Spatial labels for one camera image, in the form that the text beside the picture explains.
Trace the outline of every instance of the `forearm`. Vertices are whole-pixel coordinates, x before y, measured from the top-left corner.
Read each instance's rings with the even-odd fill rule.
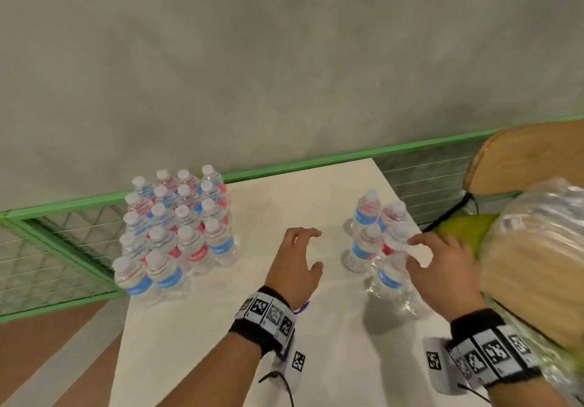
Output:
[[[239,407],[261,358],[259,345],[228,333],[159,407]]]
[[[543,377],[515,384],[497,384],[488,392],[496,407],[569,407],[567,400]]]

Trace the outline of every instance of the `gray wall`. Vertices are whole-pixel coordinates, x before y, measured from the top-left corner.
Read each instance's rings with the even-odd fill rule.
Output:
[[[584,0],[0,0],[0,209],[577,113]]]

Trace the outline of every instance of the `tabletop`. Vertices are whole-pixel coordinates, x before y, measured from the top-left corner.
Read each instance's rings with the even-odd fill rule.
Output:
[[[472,395],[445,396],[430,386],[422,339],[449,336],[437,314],[407,319],[366,291],[366,277],[344,268],[351,237],[343,223],[367,189],[382,204],[397,200],[373,160],[358,160],[228,185],[240,258],[195,278],[182,301],[144,308],[130,301],[113,381],[111,407],[155,406],[229,329],[241,303],[262,284],[288,227],[316,227],[309,267],[325,264],[310,305],[298,315],[296,341],[306,354],[296,405],[326,407],[481,406]],[[419,229],[410,219],[412,234]],[[432,254],[410,247],[422,265]],[[272,354],[255,380],[270,371]],[[253,383],[246,407],[288,407],[288,394]]]

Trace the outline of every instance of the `group of water bottles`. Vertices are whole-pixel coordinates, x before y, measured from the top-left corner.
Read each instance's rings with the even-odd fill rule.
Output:
[[[382,207],[377,191],[370,189],[357,202],[351,221],[354,241],[346,265],[357,273],[371,273],[369,292],[379,298],[393,299],[407,291],[405,215],[404,202]]]
[[[112,264],[116,284],[146,305],[183,298],[193,277],[237,261],[221,174],[206,165],[201,181],[187,169],[156,176],[158,185],[132,180],[123,256]]]

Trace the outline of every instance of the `wristband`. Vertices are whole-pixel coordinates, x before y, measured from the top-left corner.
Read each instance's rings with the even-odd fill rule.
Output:
[[[452,339],[446,349],[467,380],[476,378],[489,388],[541,376],[531,349],[494,310],[461,316],[450,330]]]
[[[245,300],[229,331],[259,345],[263,357],[271,351],[286,350],[295,324],[296,315],[288,302],[264,285]]]

